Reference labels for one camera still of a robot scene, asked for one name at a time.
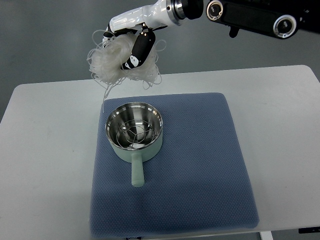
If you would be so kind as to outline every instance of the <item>blue mat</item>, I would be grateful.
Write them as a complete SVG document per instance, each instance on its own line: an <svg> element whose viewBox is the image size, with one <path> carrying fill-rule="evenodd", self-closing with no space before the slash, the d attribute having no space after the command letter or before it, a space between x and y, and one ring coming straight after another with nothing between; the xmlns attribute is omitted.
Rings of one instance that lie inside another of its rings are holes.
<svg viewBox="0 0 320 240"><path fill-rule="evenodd" d="M151 104L163 118L162 148L143 163L142 187L131 185L131 164L114 153L105 131L109 114L129 102ZM251 183L223 94L105 101L93 173L92 237L254 228L258 222Z"/></svg>

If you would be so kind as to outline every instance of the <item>white table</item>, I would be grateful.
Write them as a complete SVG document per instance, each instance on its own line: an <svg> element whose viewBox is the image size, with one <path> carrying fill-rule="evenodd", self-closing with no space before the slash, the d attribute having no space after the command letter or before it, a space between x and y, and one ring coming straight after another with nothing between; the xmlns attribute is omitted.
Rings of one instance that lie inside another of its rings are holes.
<svg viewBox="0 0 320 240"><path fill-rule="evenodd" d="M14 90L0 123L0 239L90 239L104 91L93 80ZM320 226L320 83L308 67L166 74L148 90L126 80L109 98L205 92L227 99L260 218L236 232Z"/></svg>

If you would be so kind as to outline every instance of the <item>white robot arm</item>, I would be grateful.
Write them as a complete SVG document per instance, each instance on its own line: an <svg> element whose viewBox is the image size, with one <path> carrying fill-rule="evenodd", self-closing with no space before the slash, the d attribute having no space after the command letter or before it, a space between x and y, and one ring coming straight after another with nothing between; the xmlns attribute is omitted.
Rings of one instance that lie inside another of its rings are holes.
<svg viewBox="0 0 320 240"><path fill-rule="evenodd" d="M180 26L186 19L200 18L203 9L203 0L158 0L153 5L138 7L113 17L103 34L103 42L106 44L113 36L141 31L130 58L121 65L121 69L139 67L145 62L155 43L153 31Z"/></svg>

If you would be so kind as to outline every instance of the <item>mint green saucepan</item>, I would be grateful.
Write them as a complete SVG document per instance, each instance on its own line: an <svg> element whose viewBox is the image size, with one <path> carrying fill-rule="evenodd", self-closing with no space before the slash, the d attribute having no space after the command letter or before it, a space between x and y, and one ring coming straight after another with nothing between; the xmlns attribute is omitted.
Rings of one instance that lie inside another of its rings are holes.
<svg viewBox="0 0 320 240"><path fill-rule="evenodd" d="M145 184L143 162L152 159L163 142L163 120L159 111L144 102L130 102L115 109L105 123L114 152L131 163L131 184Z"/></svg>

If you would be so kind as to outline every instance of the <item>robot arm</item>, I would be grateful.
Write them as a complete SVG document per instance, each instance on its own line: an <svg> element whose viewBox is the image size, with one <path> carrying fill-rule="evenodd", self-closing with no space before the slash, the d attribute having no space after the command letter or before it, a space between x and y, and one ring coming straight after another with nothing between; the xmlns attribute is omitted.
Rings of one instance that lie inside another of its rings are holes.
<svg viewBox="0 0 320 240"><path fill-rule="evenodd" d="M113 17L103 34L103 42L113 36L141 31L121 69L139 67L156 40L153 31L200 18L203 9L203 0L158 0ZM319 11L319 0L210 0L205 10L210 21L230 26L232 38L239 29L244 29L278 39L287 39L298 29L320 33Z"/></svg>

